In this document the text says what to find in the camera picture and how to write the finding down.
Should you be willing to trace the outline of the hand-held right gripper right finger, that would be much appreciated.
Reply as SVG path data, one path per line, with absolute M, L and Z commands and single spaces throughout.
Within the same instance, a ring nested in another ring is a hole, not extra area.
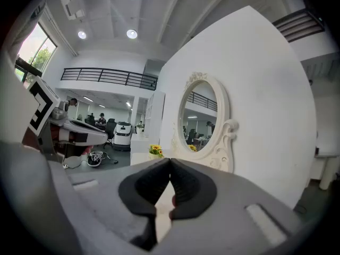
M 294 211 L 235 174 L 171 159 L 172 225 L 157 255 L 291 255 L 302 223 Z

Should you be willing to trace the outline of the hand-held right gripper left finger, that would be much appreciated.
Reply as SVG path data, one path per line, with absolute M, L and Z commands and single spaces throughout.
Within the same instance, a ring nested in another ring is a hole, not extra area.
M 74 190 L 107 229 L 150 251 L 157 245 L 156 203 L 169 183 L 170 160 L 160 158 L 113 170 L 71 174 Z

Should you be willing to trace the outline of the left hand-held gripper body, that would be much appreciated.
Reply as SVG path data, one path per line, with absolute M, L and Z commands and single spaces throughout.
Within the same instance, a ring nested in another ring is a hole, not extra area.
M 51 127 L 62 129 L 67 119 L 68 102 L 62 101 L 50 86 L 36 76 L 27 90 L 32 94 L 38 108 L 29 123 L 29 129 L 38 139 L 39 149 L 49 160 L 63 160 L 65 152 L 58 152 L 59 141 L 52 138 Z

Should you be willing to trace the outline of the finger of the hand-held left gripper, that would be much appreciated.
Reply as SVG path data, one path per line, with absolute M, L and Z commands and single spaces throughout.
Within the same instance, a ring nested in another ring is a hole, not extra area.
M 102 131 L 90 124 L 78 120 L 67 120 L 67 129 L 74 133 L 87 133 L 87 134 L 105 134 Z
M 102 145 L 107 141 L 107 138 L 106 132 L 92 127 L 64 125 L 59 129 L 59 142 L 66 142 L 75 146 Z

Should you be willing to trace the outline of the person's left hand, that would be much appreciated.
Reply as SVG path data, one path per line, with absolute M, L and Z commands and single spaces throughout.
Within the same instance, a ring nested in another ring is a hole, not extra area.
M 60 128 L 56 125 L 50 126 L 51 138 L 54 144 L 54 150 L 64 155 L 66 158 L 71 156 L 81 156 L 90 153 L 93 146 L 76 146 L 75 138 L 78 133 Z

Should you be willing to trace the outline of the black office chair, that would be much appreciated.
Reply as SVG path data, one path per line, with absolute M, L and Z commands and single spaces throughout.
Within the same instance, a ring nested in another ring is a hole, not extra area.
M 105 148 L 106 145 L 109 145 L 113 148 L 115 127 L 116 127 L 115 120 L 113 118 L 110 118 L 106 123 L 105 132 L 107 134 L 107 141 L 105 142 L 103 148 Z

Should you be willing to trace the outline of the black white sneaker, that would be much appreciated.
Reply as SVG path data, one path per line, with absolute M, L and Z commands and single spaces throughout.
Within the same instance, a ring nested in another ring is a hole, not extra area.
M 89 155 L 88 155 L 88 159 L 87 159 L 87 164 L 90 167 L 98 167 L 103 159 L 103 152 L 102 151 L 92 151 Z

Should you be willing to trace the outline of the white service robot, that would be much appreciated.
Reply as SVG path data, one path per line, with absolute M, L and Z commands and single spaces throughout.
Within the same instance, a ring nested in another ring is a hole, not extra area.
M 113 148 L 119 151 L 131 150 L 132 125 L 127 122 L 118 122 L 114 130 Z

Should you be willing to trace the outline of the sunflower bouquet in white pot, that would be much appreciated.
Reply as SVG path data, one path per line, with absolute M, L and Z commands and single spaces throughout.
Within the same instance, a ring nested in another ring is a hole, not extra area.
M 149 147 L 149 160 L 163 158 L 163 151 L 160 145 L 151 144 Z

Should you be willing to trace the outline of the white low cabinet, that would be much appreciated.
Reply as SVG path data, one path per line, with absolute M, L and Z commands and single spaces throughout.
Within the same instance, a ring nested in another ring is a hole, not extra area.
M 159 139 L 151 139 L 143 134 L 132 134 L 131 137 L 131 154 L 148 153 L 151 145 L 158 145 Z

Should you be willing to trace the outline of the large window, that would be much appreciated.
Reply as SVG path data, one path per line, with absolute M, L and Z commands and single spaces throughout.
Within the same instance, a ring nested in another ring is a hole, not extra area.
M 38 23 L 23 42 L 15 61 L 15 75 L 26 87 L 36 76 L 42 76 L 56 48 L 57 45 Z

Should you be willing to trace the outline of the black balcony railing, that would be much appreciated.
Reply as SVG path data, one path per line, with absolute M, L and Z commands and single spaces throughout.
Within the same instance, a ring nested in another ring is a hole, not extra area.
M 97 67 L 68 67 L 61 76 L 61 81 L 91 81 L 120 84 L 155 91 L 158 78 L 148 74 Z

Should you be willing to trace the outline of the ceiling air conditioner unit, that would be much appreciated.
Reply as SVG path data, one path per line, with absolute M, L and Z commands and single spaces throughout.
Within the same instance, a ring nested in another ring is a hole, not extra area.
M 61 0 L 61 4 L 69 20 L 85 17 L 83 0 Z

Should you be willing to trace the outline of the black slatted railing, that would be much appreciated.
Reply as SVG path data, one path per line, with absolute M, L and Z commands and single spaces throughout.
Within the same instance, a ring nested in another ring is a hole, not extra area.
M 325 32 L 323 19 L 306 8 L 288 14 L 272 24 L 289 43 Z

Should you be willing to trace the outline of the oval mirror with cream frame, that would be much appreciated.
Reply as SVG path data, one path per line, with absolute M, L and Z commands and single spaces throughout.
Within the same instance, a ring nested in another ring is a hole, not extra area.
M 217 79 L 201 72 L 190 75 L 174 125 L 174 157 L 234 171 L 232 142 L 239 124 L 231 118 L 226 89 Z

